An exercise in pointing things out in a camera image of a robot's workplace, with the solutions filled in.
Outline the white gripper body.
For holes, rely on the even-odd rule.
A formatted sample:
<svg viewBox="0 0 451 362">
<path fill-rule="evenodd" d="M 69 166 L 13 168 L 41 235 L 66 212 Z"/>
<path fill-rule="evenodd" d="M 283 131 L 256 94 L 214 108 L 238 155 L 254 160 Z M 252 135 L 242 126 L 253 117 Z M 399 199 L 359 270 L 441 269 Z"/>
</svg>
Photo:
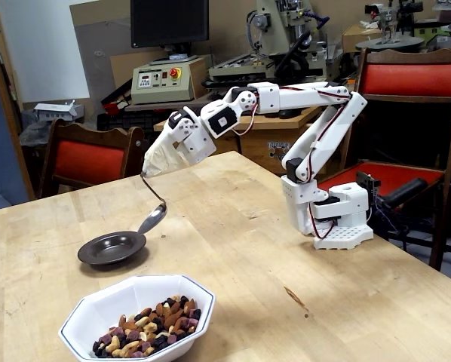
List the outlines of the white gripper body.
<svg viewBox="0 0 451 362">
<path fill-rule="evenodd" d="M 201 119 L 188 107 L 173 112 L 167 121 L 173 131 L 176 150 L 190 164 L 197 164 L 216 152 L 216 146 Z"/>
</svg>

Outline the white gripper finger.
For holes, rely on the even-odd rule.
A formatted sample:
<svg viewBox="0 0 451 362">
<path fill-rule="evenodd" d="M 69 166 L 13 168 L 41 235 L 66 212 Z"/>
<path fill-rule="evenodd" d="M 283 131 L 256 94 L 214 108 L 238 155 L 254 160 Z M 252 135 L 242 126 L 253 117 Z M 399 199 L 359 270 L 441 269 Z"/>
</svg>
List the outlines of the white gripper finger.
<svg viewBox="0 0 451 362">
<path fill-rule="evenodd" d="M 152 145 L 173 145 L 174 143 L 173 131 L 170 128 L 164 127 Z"/>
</svg>

